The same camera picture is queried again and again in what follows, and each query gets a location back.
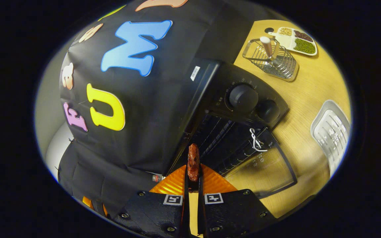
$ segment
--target wooden table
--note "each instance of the wooden table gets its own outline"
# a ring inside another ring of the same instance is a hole
[[[318,53],[315,56],[291,51],[300,67],[296,79],[292,82],[272,77],[243,58],[242,53],[249,40],[259,39],[261,36],[272,37],[264,31],[268,27],[273,28],[274,32],[277,32],[279,27],[301,29],[288,21],[255,21],[246,41],[242,43],[242,49],[234,64],[268,83],[289,105],[289,113],[274,129],[273,134],[295,171],[298,183],[260,200],[278,218],[309,196],[318,193],[329,180],[327,158],[310,133],[311,124],[322,104],[328,99],[333,100],[343,110],[349,122],[351,122],[351,104],[343,75],[318,42],[316,42]],[[246,184],[257,179],[247,173],[242,173],[239,179],[235,178],[236,176],[229,181],[237,189],[245,189]],[[190,203],[191,208],[195,208],[195,212],[191,211],[190,225],[192,233],[195,234],[197,201],[193,194],[190,196]]]

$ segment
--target letter m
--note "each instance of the letter m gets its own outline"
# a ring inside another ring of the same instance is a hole
[[[151,36],[155,40],[163,39],[171,25],[170,20],[162,22],[138,22],[127,21],[115,32],[115,36],[123,39],[126,43],[107,51],[101,61],[101,71],[105,72],[110,67],[134,69],[145,77],[151,72],[154,56],[146,55],[143,58],[132,57],[134,55],[155,50],[156,44],[143,38]]]

